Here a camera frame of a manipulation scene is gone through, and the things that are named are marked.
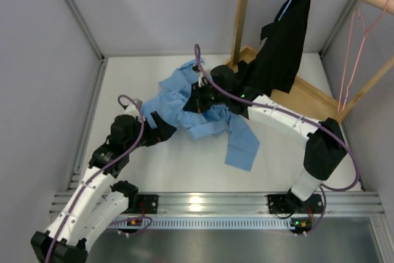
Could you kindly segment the aluminium mounting rail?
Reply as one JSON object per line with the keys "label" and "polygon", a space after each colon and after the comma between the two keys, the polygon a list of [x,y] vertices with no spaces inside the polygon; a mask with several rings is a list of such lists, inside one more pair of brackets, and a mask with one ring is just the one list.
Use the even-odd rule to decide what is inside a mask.
{"label": "aluminium mounting rail", "polygon": [[[154,193],[159,216],[268,216],[266,192]],[[317,202],[331,217],[381,216],[385,213],[375,192],[327,192]]]}

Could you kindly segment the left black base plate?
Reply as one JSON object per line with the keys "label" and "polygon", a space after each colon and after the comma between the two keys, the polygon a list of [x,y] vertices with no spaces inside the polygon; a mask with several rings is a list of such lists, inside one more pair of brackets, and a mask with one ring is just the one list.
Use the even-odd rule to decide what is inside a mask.
{"label": "left black base plate", "polygon": [[159,196],[154,194],[140,194],[132,214],[157,214]]}

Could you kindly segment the black shirt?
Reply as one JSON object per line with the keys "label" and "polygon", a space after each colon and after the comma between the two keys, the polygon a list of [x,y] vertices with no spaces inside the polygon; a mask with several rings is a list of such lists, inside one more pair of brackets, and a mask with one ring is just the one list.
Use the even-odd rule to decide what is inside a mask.
{"label": "black shirt", "polygon": [[274,90],[290,93],[304,50],[310,4],[311,0],[287,0],[274,21],[262,27],[264,45],[255,59],[238,62],[241,98],[271,96]]}

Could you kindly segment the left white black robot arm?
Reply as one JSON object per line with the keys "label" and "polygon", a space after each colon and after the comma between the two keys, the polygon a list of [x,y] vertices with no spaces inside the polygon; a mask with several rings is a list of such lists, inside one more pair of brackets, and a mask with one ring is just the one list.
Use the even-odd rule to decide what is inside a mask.
{"label": "left white black robot arm", "polygon": [[117,116],[105,142],[97,148],[70,200],[44,232],[37,231],[31,246],[39,262],[86,262],[89,251],[123,212],[139,207],[137,186],[118,176],[136,148],[170,139],[176,127],[157,112],[153,123],[135,113]]}

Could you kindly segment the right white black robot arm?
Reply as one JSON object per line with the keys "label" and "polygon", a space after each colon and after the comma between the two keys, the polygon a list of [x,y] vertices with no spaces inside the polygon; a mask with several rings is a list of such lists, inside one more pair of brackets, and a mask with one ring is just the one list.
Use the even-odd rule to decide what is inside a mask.
{"label": "right white black robot arm", "polygon": [[333,118],[319,121],[305,117],[270,100],[267,95],[239,86],[236,74],[225,65],[215,67],[210,73],[193,65],[192,72],[198,80],[191,85],[186,111],[202,113],[224,105],[236,115],[266,124],[300,142],[304,148],[303,169],[285,195],[284,203],[292,212],[306,208],[316,189],[349,154],[338,122]]}

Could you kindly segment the light blue shirt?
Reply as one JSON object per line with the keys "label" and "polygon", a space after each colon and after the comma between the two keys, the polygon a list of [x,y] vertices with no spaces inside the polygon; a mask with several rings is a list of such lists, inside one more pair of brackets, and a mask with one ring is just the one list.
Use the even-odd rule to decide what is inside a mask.
{"label": "light blue shirt", "polygon": [[183,110],[191,96],[191,85],[199,78],[192,69],[195,65],[196,60],[190,60],[176,68],[170,77],[159,82],[159,94],[142,105],[144,117],[155,128],[156,123],[151,114],[157,112],[167,124],[185,128],[195,140],[206,136],[217,137],[228,132],[225,164],[250,171],[260,141],[241,116],[232,113],[224,105],[214,105],[203,113]]}

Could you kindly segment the wooden clothes rack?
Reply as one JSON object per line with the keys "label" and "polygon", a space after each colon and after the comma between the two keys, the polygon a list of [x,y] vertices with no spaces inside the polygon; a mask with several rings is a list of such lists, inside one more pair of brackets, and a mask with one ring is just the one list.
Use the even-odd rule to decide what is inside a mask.
{"label": "wooden clothes rack", "polygon": [[[385,13],[393,13],[393,0],[359,0],[381,9]],[[250,62],[256,57],[257,51],[250,46],[241,47],[248,0],[238,0],[233,45],[231,57],[225,62],[232,69],[237,69],[236,63],[241,58]],[[377,71],[377,73],[361,88],[357,95],[345,106],[337,108],[338,101],[325,94],[317,87],[311,85],[300,77],[296,77],[294,87],[289,94],[273,91],[271,98],[286,108],[306,116],[317,119],[335,118],[342,122],[350,110],[368,91],[393,67],[393,57]]]}

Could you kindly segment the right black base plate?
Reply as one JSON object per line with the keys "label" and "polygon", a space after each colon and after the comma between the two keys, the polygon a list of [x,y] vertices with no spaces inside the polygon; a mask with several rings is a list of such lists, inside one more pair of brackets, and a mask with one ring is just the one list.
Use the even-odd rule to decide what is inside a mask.
{"label": "right black base plate", "polygon": [[290,204],[286,194],[267,195],[268,210],[270,214],[294,214],[295,209]]}

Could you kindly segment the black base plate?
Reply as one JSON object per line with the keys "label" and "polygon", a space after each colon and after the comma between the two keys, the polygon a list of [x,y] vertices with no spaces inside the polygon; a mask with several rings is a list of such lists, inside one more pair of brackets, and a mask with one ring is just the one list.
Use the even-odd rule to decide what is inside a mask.
{"label": "black base plate", "polygon": [[290,204],[286,194],[267,195],[268,210],[270,214],[294,214],[295,209]]}
{"label": "black base plate", "polygon": [[154,194],[140,194],[132,214],[157,214],[159,196]]}

